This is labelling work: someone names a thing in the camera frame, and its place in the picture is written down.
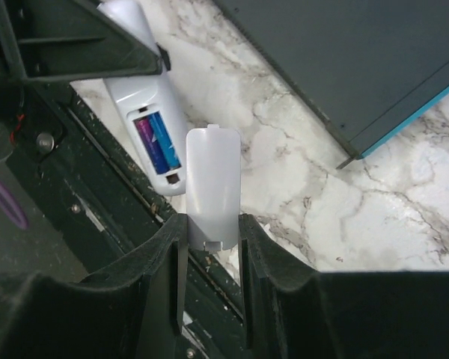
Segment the white battery compartment cover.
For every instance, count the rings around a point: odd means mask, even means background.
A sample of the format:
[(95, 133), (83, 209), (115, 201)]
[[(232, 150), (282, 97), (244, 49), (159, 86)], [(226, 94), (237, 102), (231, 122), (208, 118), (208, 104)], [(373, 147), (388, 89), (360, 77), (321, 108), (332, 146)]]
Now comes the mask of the white battery compartment cover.
[(230, 250), (239, 240), (241, 137), (212, 124), (186, 136), (186, 215), (189, 246)]

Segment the blue battery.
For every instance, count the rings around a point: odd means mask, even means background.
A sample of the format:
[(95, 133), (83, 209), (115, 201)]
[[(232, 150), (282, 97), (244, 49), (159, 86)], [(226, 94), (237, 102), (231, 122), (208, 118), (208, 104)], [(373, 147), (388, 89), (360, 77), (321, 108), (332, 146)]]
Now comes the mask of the blue battery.
[(169, 168), (179, 168), (181, 166), (180, 160), (176, 154), (174, 149), (174, 145), (170, 139), (168, 131), (165, 127), (165, 124), (162, 120), (162, 117), (159, 112), (152, 113), (149, 116), (150, 125), (153, 129), (153, 132), (156, 136), (156, 139), (159, 143), (159, 146), (163, 152), (165, 160), (169, 166)]
[(138, 134), (143, 142), (148, 156), (153, 164), (157, 174), (165, 174), (170, 170), (168, 163), (165, 160), (162, 148), (153, 132), (150, 121), (146, 117), (139, 118), (133, 121)]

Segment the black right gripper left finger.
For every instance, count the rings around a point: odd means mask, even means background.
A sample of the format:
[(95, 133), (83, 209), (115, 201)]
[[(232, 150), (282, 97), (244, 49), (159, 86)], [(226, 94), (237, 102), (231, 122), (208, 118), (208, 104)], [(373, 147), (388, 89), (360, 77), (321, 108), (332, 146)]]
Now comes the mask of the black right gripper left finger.
[(0, 273), (0, 358), (172, 358), (183, 325), (187, 217), (78, 283)]

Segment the white remote control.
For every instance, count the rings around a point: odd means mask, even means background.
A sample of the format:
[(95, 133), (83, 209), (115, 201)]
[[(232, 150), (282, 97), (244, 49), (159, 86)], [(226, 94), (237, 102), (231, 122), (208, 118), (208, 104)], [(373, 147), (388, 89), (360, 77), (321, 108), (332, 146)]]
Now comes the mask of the white remote control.
[[(162, 68), (156, 75), (107, 78), (104, 83), (155, 192), (164, 196), (184, 194), (188, 127), (168, 76), (165, 53), (155, 41), (144, 10), (137, 1), (106, 1), (98, 6), (98, 10), (158, 57)], [(181, 164), (165, 174), (156, 173), (133, 123), (142, 117), (150, 119), (149, 116), (155, 112), (160, 113)]]

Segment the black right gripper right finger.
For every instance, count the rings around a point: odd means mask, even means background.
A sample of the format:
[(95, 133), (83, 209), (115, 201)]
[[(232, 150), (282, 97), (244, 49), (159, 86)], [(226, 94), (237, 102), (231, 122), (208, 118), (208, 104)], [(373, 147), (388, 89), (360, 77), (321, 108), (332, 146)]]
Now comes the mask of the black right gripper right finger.
[(321, 272), (239, 218), (255, 358), (449, 358), (449, 271)]

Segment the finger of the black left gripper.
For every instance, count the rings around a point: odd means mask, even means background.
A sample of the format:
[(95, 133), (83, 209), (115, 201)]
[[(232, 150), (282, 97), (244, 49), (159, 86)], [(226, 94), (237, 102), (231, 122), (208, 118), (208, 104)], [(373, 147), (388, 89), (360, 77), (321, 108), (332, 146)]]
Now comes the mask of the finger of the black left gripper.
[(98, 1), (0, 1), (0, 82), (159, 75), (166, 60)]

